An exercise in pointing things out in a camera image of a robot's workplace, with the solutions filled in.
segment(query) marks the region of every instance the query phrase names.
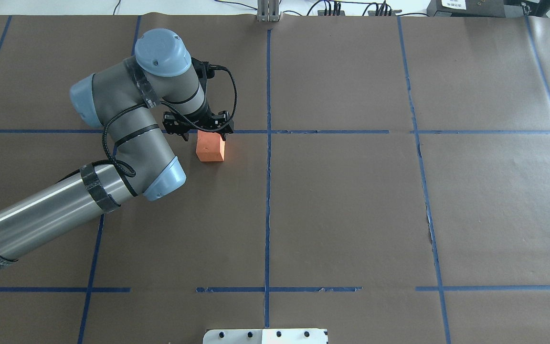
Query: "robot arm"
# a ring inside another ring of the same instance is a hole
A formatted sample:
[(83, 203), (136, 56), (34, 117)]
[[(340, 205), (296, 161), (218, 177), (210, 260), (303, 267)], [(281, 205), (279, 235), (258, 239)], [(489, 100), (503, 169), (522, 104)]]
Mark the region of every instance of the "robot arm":
[(192, 59), (176, 33), (153, 29), (137, 40), (135, 56), (74, 85), (76, 111), (90, 126), (105, 126), (109, 160), (85, 165), (0, 211), (0, 269), (133, 196), (154, 201), (184, 184), (186, 175), (149, 108), (167, 105), (172, 113), (165, 113), (163, 124), (186, 140), (192, 128), (232, 133), (232, 118), (225, 111), (214, 115), (205, 98), (209, 66)]

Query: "white label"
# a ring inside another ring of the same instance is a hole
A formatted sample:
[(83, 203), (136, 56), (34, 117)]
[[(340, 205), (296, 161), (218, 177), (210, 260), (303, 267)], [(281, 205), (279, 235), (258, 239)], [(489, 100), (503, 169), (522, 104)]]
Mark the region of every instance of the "white label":
[(441, 0), (441, 4), (450, 9), (465, 10), (465, 0)]

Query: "gray metal bracket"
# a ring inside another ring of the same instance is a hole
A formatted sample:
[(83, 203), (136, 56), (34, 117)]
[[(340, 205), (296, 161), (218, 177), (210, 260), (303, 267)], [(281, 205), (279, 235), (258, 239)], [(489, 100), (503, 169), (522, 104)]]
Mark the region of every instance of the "gray metal bracket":
[(279, 0), (258, 0), (258, 21), (279, 22)]

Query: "orange block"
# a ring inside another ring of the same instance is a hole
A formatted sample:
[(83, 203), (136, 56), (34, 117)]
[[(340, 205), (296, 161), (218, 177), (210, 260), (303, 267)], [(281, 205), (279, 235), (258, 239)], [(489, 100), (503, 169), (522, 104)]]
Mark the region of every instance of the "orange block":
[(224, 161), (224, 145), (218, 133), (197, 132), (197, 156), (202, 162)]

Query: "silver cylinder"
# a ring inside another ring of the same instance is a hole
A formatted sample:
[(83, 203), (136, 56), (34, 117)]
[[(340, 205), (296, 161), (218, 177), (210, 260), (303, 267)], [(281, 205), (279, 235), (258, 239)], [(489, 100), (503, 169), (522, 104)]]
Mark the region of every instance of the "silver cylinder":
[[(116, 203), (132, 198), (114, 166), (95, 171)], [(0, 256), (18, 259), (103, 213), (75, 174), (0, 211)]]

